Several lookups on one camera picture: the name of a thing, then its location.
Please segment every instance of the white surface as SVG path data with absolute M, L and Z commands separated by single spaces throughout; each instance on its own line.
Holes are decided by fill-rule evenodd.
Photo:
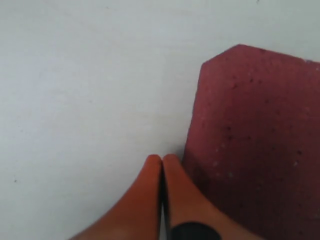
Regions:
M 1 0 L 0 239 L 64 240 L 181 152 L 201 63 L 320 61 L 318 0 Z

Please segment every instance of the white table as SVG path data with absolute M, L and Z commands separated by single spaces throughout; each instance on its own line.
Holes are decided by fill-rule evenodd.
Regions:
M 320 61 L 318 0 L 1 0 L 0 239 L 64 240 L 181 153 L 202 62 Z

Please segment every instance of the red foam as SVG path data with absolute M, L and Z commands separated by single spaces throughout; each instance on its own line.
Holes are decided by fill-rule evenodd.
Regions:
M 255 233 L 320 239 L 320 63 L 245 45 L 205 62 L 182 164 Z

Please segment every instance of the red foam sheet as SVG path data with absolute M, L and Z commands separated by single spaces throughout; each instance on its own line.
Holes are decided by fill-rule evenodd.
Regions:
M 205 62 L 182 164 L 262 237 L 320 239 L 320 64 L 245 45 Z

